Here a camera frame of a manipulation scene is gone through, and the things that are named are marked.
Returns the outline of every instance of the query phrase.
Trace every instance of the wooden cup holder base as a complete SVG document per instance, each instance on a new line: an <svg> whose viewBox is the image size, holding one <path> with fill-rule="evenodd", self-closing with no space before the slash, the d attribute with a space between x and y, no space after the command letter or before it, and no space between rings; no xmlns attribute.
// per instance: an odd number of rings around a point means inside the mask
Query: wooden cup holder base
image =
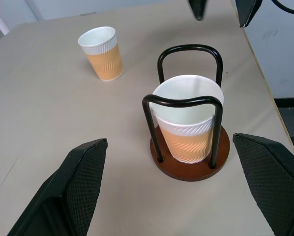
<svg viewBox="0 0 294 236"><path fill-rule="evenodd" d="M162 163L157 161L157 154L155 152L152 140L150 140L150 150L152 158L157 167L163 173L172 178L183 181L200 181L216 174L218 171L220 171L220 169L224 166L224 164L227 161L230 150L230 141L228 134L223 127L221 127L220 130L218 154L216 160L216 167L214 169L211 169L209 167L210 154L208 157L205 158L205 160L196 164L186 164L179 162L174 157L172 157L159 126L156 127L155 132L162 156L164 157L164 161Z"/></svg>

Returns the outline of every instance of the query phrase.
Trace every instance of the table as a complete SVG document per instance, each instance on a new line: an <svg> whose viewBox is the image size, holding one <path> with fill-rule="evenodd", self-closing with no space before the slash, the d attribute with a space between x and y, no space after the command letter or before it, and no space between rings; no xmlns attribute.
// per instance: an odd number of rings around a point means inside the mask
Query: table
<svg viewBox="0 0 294 236"><path fill-rule="evenodd" d="M77 44L88 29L117 30L124 74L98 80ZM0 235L7 234L40 185L71 149L108 139L101 193L88 235L273 235L231 144L213 177L183 182L154 164L142 98L159 85L157 58L188 43L216 48L224 62L223 126L293 150L230 1L209 1L193 18L186 1L25 24L0 40ZM215 77L204 52L164 61L166 78Z"/></svg>

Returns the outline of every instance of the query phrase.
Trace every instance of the black cable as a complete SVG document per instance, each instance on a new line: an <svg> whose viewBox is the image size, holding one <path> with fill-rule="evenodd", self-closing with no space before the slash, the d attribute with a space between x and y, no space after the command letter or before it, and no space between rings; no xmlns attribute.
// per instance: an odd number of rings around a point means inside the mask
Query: black cable
<svg viewBox="0 0 294 236"><path fill-rule="evenodd" d="M271 0L277 7L279 7L280 9L282 9L283 11L286 11L290 14L294 14L294 10L285 7L283 4L281 4L278 0Z"/></svg>

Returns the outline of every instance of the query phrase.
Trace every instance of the mesh gripper pad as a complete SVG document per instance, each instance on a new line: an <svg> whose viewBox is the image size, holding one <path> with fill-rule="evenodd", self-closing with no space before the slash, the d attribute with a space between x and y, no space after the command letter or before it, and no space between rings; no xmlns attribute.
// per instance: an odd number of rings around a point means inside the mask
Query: mesh gripper pad
<svg viewBox="0 0 294 236"><path fill-rule="evenodd" d="M234 134L233 142L251 193L273 232L291 235L294 156L282 144L257 136Z"/></svg>
<svg viewBox="0 0 294 236"><path fill-rule="evenodd" d="M105 155L105 143L87 150L63 195L78 236L87 235L100 193Z"/></svg>

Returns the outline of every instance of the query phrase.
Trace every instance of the cup rim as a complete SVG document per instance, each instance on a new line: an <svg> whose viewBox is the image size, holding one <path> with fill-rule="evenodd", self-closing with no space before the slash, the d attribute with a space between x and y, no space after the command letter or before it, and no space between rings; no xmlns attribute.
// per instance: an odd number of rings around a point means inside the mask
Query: cup rim
<svg viewBox="0 0 294 236"><path fill-rule="evenodd" d="M161 87L163 84L165 84L167 81L169 81L169 80L178 80L178 79L180 79L180 78L187 77L187 76L195 76L195 77L197 77L197 78L204 79L204 80L208 81L209 83L213 83L213 84L217 85L217 83L216 83L215 81L213 81L213 80L211 80L211 79L209 79L209 78L207 78L207 77L201 76L201 75L178 75L178 76L174 76L174 77L172 77L172 78L170 78L170 79L165 80L163 83L161 83L161 84L160 84L160 85L154 90L154 92L153 92L152 94L155 95L155 93L157 92L157 90L160 89L160 87ZM210 117L209 119L206 119L206 120L203 120L203 121L201 121L201 122L194 123L194 124L175 124L175 123L172 123L172 122L166 121L166 120L164 120L163 118L161 118L161 117L157 114L157 112L156 112L155 110L153 110L153 113L154 113L154 115L157 117L157 119L161 120L162 122L164 122L164 123L166 123L166 124L168 124L168 125L172 125L172 126L176 126L176 127L191 127L191 126L198 126L198 125L202 125L203 123L209 122L209 121L211 121L211 120L214 118L214 115L213 115L213 116Z"/></svg>
<svg viewBox="0 0 294 236"><path fill-rule="evenodd" d="M100 43L97 43L97 44L93 44L93 45L85 45L85 44L81 44L80 43L80 40L82 37L85 37L87 34L93 32L93 31L96 31L96 30L101 30L101 29L112 29L113 30L113 36L108 38L107 40L105 40L104 42L100 42ZM93 28L93 29L90 29L88 31L86 31L85 33L83 33L77 40L78 44L81 46L81 47L85 47L85 48L91 48L91 47L97 47L97 46L101 46L103 44L106 44L107 42L111 41L116 35L116 29L113 28L113 27L110 27L110 26L101 26L101 27L96 27L96 28Z"/></svg>

